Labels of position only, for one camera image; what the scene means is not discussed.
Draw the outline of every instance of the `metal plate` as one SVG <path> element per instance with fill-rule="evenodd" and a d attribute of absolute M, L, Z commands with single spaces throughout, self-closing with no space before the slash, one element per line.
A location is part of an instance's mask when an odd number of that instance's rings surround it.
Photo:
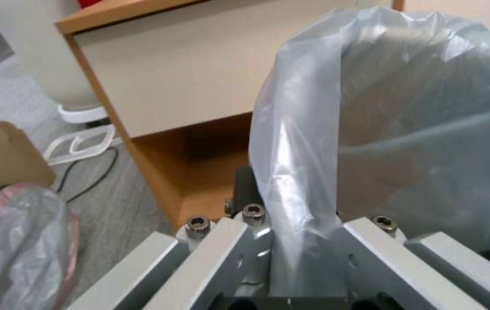
<path fill-rule="evenodd" d="M 442 232 L 409 240 L 405 246 L 490 309 L 490 261 Z"/>
<path fill-rule="evenodd" d="M 406 309 L 484 309 L 367 218 L 344 224 L 339 247 L 353 298 L 386 293 Z"/>
<path fill-rule="evenodd" d="M 235 292 L 255 258 L 247 224 L 223 218 L 144 309 L 207 309 Z"/>
<path fill-rule="evenodd" d="M 234 220 L 243 222 L 243 214 L 239 213 Z M 254 236 L 254 251 L 256 259 L 241 281 L 241 286 L 234 296 L 267 296 L 270 282 L 270 262 L 274 232 L 270 218 L 267 216 L 259 226 L 249 226 Z"/>
<path fill-rule="evenodd" d="M 188 253 L 185 243 L 154 232 L 68 309 L 141 309 Z"/>

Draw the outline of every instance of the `clear plastic bag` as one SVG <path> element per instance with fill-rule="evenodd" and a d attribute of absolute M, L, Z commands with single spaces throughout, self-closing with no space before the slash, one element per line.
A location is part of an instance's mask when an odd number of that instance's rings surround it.
<path fill-rule="evenodd" d="M 337 211 L 490 249 L 489 30 L 438 13 L 327 14 L 278 52 L 249 157 L 276 234 L 272 295 L 343 294 Z"/>
<path fill-rule="evenodd" d="M 59 308 L 71 287 L 78 219 L 49 189 L 0 192 L 0 310 Z"/>

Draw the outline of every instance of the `red object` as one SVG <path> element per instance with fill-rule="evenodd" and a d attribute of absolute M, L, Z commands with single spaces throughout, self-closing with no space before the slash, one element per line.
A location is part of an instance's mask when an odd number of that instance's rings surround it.
<path fill-rule="evenodd" d="M 101 0 L 78 0 L 81 8 L 86 8 L 87 6 L 91 6 L 92 4 L 98 3 Z"/>

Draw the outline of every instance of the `screw head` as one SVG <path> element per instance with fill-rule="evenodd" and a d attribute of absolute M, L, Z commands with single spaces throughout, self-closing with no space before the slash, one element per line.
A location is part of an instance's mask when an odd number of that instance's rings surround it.
<path fill-rule="evenodd" d="M 382 231 L 393 235 L 396 232 L 398 226 L 394 220 L 384 215 L 377 215 L 371 218 L 371 221 L 377 225 L 377 227 L 381 228 Z"/>
<path fill-rule="evenodd" d="M 266 220 L 266 210 L 264 206 L 259 204 L 248 204 L 244 206 L 241 214 L 243 214 L 243 222 L 251 226 L 261 225 Z"/>
<path fill-rule="evenodd" d="M 201 240 L 210 232 L 210 220 L 206 216 L 194 215 L 186 223 L 188 237 Z"/>

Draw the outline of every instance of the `black cable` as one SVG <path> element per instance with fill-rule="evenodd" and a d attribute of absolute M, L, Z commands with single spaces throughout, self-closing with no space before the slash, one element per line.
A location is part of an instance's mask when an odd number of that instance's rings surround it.
<path fill-rule="evenodd" d="M 119 150 L 116 149 L 115 147 L 108 147 L 105 150 L 105 152 L 107 152 L 109 150 L 114 151 L 115 152 L 115 155 L 113 156 L 113 160 L 111 161 L 111 164 L 109 164 L 109 167 L 107 168 L 107 170 L 94 183 L 92 183 L 90 186 L 88 186 L 87 188 L 85 188 L 84 190 L 82 190 L 82 192 L 80 192 L 80 193 L 76 194 L 75 196 L 72 196 L 71 198 L 69 198 L 67 200 L 67 203 L 70 203 L 73 200 L 75 200 L 75 199 L 79 198 L 80 196 L 82 196 L 82 195 L 86 194 L 87 192 L 89 192 L 96 185 L 98 185 L 103 179 L 105 179 L 105 177 L 109 174 L 109 172 L 111 172 L 111 169 L 113 169 L 113 166 L 115 166 L 115 161 L 117 161 L 117 157 L 119 157 Z M 74 161 L 74 162 L 72 162 L 71 165 L 69 165 L 69 167 L 67 167 L 67 170 L 63 174 L 62 181 L 60 182 L 59 187 L 58 187 L 58 190 L 56 190 L 56 192 L 58 192 L 58 193 L 61 192 L 61 190 L 63 189 L 63 186 L 65 186 L 65 181 L 67 179 L 67 176 L 69 174 L 69 171 L 71 171 L 71 169 L 74 167 L 74 165 L 76 165 L 79 162 L 80 161 Z"/>

